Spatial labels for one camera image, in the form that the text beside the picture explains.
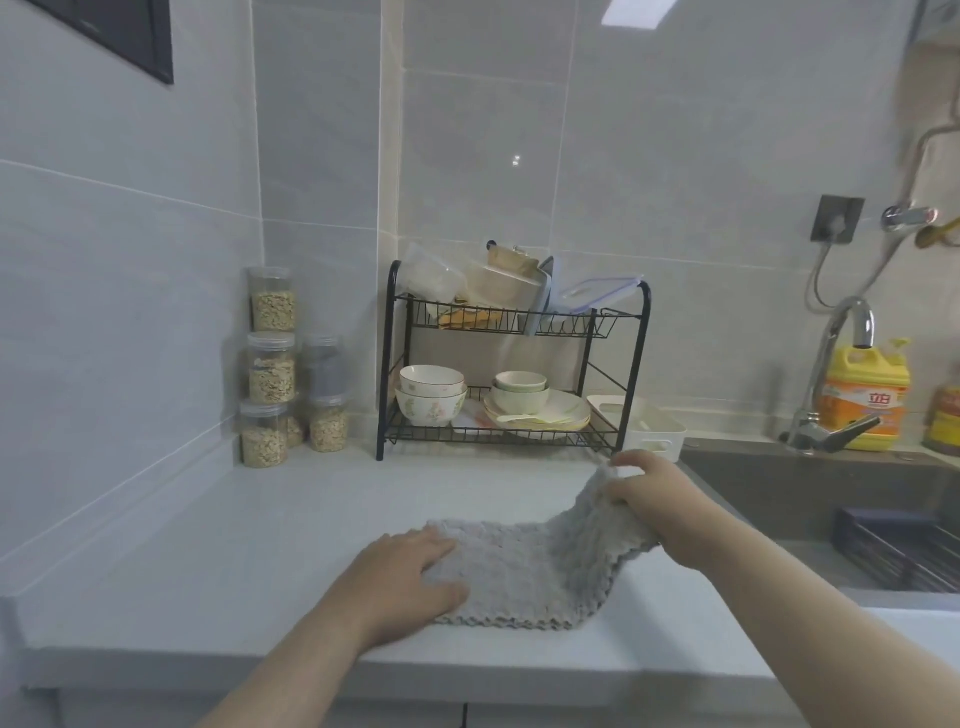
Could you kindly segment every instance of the hand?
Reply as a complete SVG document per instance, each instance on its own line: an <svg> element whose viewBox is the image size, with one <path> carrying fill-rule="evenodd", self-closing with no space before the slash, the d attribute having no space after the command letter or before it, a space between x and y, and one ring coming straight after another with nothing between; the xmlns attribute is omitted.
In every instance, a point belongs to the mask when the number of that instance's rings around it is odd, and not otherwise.
<svg viewBox="0 0 960 728"><path fill-rule="evenodd" d="M660 536L674 561L703 570L720 524L733 518L710 499L680 468L647 450L619 452L611 465L641 468L645 475L618 478L606 495L623 501Z"/></svg>
<svg viewBox="0 0 960 728"><path fill-rule="evenodd" d="M422 580L456 546L435 528L382 536L360 552L317 608L356 630L361 653L409 637L467 601L466 584Z"/></svg>

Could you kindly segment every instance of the wire shelf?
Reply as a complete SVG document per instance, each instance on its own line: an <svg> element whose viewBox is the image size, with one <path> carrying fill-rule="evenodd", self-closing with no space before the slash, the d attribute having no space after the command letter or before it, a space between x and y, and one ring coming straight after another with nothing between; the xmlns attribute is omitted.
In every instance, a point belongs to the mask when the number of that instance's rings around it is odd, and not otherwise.
<svg viewBox="0 0 960 728"><path fill-rule="evenodd" d="M527 326L536 327L537 336L567 339L607 339L619 319L635 319L636 315L611 308L596 315L539 313L515 308L493 308L469 303L425 301L409 293L396 297L410 306L407 315L413 328L438 328L447 331L523 334Z"/></svg>
<svg viewBox="0 0 960 728"><path fill-rule="evenodd" d="M468 398L482 401L490 387L469 387ZM401 441L428 443L469 443L474 445L546 446L550 448L590 448L597 452L613 453L617 430L601 418L590 419L580 432L567 432L558 437L556 430L524 430L526 436L516 435L499 427L417 427L400 412L396 401L391 404L386 438L394 445Z"/></svg>
<svg viewBox="0 0 960 728"><path fill-rule="evenodd" d="M960 538L933 519L841 517L834 545L884 589L960 594Z"/></svg>

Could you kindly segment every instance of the stainless steel sink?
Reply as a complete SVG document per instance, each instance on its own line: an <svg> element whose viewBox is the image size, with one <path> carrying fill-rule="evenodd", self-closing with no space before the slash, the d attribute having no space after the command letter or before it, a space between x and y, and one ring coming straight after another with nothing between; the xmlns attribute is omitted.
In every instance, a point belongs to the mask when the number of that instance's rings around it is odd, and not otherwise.
<svg viewBox="0 0 960 728"><path fill-rule="evenodd" d="M936 515L960 531L960 471L942 461L921 453L806 456L772 443L695 440L681 463L718 502L861 605L960 611L960 595L885 590L830 542L839 508Z"/></svg>

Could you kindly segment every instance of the clear plastic jar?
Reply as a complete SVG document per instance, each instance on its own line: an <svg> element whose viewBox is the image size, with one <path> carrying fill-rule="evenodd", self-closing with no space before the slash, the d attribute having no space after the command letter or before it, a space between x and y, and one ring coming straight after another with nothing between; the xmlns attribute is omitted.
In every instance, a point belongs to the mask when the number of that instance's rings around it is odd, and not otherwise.
<svg viewBox="0 0 960 728"><path fill-rule="evenodd" d="M272 468L287 459L287 405L240 403L240 444L248 468Z"/></svg>
<svg viewBox="0 0 960 728"><path fill-rule="evenodd" d="M249 334L247 344L251 401L292 401L297 395L296 337L292 333L263 331Z"/></svg>
<svg viewBox="0 0 960 728"><path fill-rule="evenodd" d="M347 397L310 398L310 447L336 452L347 446Z"/></svg>
<svg viewBox="0 0 960 728"><path fill-rule="evenodd" d="M306 334L300 361L310 397L338 397L348 391L347 358L339 336Z"/></svg>
<svg viewBox="0 0 960 728"><path fill-rule="evenodd" d="M251 268L250 305L254 331L293 331L297 297L289 268Z"/></svg>

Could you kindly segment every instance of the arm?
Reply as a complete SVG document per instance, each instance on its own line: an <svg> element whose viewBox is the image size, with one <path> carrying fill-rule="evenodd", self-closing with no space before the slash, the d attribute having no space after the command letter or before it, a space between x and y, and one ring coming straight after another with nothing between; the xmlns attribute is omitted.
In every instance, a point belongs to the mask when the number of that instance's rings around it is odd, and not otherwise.
<svg viewBox="0 0 960 728"><path fill-rule="evenodd" d="M833 589L649 452L614 481L678 563L701 571L814 728L933 728L960 716L960 674Z"/></svg>
<svg viewBox="0 0 960 728"><path fill-rule="evenodd" d="M316 728L357 658L420 631L467 600L421 575L456 547L432 529L384 536L197 728Z"/></svg>

